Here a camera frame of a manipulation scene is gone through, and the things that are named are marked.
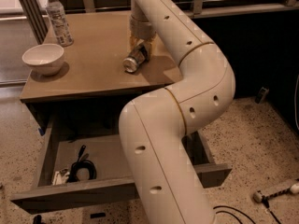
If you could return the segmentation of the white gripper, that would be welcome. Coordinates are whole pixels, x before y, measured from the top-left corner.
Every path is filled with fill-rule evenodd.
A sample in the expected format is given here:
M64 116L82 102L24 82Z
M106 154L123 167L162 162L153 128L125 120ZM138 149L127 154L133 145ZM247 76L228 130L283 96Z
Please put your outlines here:
M146 50L146 60L149 61L152 56L152 40L156 32L152 27L151 23L148 21L139 21L133 16L130 17L130 31L131 36L129 39L130 50L133 50L139 43L140 39L148 40L144 42L144 47Z

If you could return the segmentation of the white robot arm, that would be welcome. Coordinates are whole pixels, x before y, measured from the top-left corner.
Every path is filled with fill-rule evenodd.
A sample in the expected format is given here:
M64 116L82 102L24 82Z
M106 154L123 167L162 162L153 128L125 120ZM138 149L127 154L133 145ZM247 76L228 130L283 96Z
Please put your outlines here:
M235 75L213 42L171 0L135 0L178 66L177 83L136 97L119 133L149 224L216 224L182 145L233 101Z

